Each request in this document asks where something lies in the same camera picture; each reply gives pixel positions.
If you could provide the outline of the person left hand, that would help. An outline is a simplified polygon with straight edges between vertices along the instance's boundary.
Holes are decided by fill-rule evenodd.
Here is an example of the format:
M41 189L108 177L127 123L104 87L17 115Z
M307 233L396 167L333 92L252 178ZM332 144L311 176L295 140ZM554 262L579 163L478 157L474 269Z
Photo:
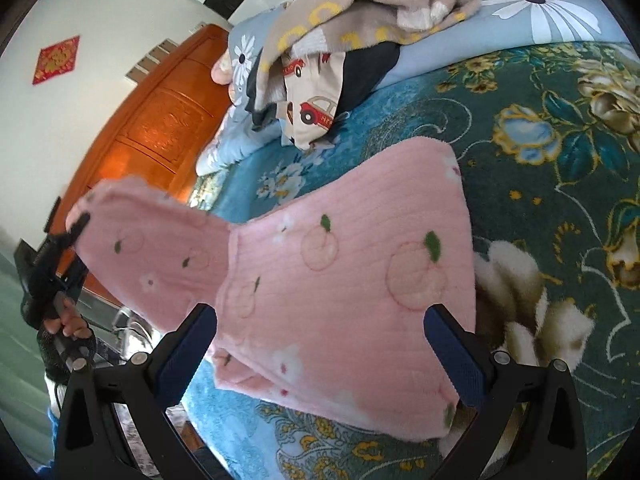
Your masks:
M96 336L76 308L76 301L58 292L52 301L28 292L21 304L24 321L37 332L44 372L56 386L82 386L91 374Z

